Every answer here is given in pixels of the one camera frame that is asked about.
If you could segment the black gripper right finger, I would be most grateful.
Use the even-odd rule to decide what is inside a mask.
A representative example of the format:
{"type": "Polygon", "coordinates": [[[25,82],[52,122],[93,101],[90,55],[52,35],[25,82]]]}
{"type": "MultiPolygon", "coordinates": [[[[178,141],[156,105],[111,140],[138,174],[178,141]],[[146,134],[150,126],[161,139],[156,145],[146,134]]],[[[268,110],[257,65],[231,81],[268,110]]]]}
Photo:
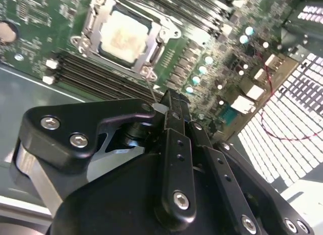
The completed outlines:
{"type": "Polygon", "coordinates": [[[179,97],[194,156],[219,190],[225,212],[221,223],[227,234],[313,234],[301,215],[233,146],[211,144],[201,125],[191,120],[188,99],[179,97]]]}

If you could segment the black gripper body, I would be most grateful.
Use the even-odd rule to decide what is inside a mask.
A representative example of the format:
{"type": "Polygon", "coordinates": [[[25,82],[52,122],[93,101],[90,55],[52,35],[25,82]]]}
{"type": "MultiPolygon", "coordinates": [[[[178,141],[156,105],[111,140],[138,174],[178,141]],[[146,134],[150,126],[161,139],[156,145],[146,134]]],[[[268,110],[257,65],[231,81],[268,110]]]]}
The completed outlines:
{"type": "MultiPolygon", "coordinates": [[[[142,155],[88,183],[61,204],[51,234],[169,234],[154,213],[159,156],[142,155]]],[[[194,168],[195,220],[183,234],[234,234],[215,184],[194,168]]]]}

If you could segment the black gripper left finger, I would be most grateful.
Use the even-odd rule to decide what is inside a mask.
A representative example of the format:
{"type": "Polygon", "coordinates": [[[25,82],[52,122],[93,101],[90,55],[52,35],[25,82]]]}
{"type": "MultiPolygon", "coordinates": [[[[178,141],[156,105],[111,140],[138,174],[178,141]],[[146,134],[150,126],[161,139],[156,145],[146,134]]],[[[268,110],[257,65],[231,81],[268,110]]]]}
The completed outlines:
{"type": "Polygon", "coordinates": [[[42,199],[53,222],[67,197],[92,182],[88,169],[104,136],[113,151],[139,142],[144,152],[138,157],[159,156],[154,206],[158,222],[166,229],[186,229],[196,218],[193,141],[179,94],[169,91],[161,103],[166,107],[163,113],[142,99],[29,109],[11,165],[14,179],[42,199]]]}

